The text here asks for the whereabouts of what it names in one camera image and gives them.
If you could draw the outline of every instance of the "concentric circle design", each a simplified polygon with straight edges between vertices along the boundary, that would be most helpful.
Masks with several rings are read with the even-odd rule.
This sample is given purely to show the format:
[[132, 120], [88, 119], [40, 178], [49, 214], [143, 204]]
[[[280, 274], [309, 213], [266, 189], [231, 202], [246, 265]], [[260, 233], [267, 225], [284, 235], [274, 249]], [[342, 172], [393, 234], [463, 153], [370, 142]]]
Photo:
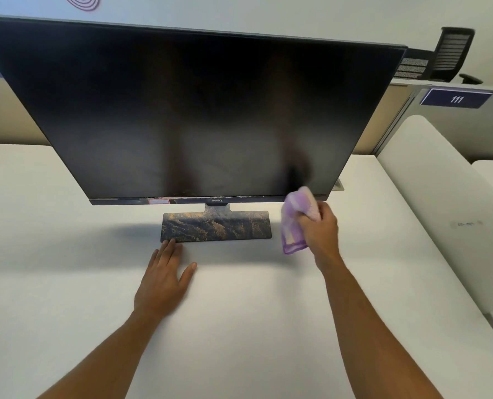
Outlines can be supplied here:
[[99, 6], [101, 0], [67, 0], [73, 6], [81, 9], [82, 11], [93, 11]]

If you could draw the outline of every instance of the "black chair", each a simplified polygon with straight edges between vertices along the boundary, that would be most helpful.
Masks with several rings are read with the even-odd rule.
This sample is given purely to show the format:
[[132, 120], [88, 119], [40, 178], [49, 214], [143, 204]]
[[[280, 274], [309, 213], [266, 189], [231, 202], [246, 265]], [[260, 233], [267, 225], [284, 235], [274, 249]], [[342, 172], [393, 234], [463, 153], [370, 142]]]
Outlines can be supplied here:
[[[435, 51], [408, 49], [394, 77], [450, 82], [461, 70], [475, 33], [469, 28], [443, 27]], [[468, 74], [460, 77], [464, 84], [482, 84]]]

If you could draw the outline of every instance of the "monitor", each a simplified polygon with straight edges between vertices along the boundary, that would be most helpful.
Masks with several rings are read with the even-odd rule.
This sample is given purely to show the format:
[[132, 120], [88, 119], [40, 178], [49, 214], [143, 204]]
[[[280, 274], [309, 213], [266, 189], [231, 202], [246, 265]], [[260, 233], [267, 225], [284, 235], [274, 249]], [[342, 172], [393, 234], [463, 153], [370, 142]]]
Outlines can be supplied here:
[[325, 200], [405, 50], [0, 17], [0, 72], [92, 204]]

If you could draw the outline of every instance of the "monitor stand base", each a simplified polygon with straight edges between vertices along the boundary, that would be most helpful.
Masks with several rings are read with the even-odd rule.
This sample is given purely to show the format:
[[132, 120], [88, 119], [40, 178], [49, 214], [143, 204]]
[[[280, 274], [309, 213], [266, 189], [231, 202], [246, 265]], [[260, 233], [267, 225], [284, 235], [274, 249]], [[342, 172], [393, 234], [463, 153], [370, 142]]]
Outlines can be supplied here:
[[206, 206], [202, 213], [165, 213], [161, 241], [235, 241], [272, 238], [268, 211], [231, 211], [230, 205]]

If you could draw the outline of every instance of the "purple cloth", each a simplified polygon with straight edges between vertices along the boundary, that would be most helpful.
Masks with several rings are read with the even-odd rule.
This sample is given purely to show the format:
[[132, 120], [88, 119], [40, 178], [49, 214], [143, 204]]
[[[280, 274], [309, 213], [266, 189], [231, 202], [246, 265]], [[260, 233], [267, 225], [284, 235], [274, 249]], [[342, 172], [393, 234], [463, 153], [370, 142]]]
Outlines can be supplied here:
[[297, 213], [303, 213], [313, 221], [320, 221], [318, 204], [308, 187], [302, 186], [289, 193], [282, 207], [283, 253], [290, 255], [308, 247], [302, 228], [296, 221]]

